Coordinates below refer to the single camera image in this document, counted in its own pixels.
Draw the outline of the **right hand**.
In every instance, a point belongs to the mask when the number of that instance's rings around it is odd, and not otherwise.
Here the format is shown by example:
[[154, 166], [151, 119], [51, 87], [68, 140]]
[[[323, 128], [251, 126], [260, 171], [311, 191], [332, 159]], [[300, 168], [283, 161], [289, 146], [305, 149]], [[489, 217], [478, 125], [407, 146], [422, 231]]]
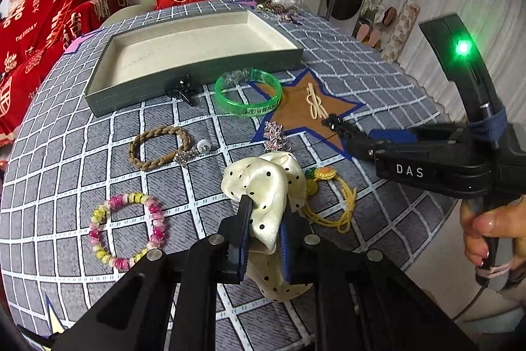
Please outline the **right hand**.
[[486, 238], [511, 238], [514, 241], [511, 269], [525, 267], [525, 196], [481, 215], [473, 213], [468, 202], [463, 200], [460, 224], [464, 232], [466, 258], [475, 266], [482, 266], [483, 259], [488, 256]]

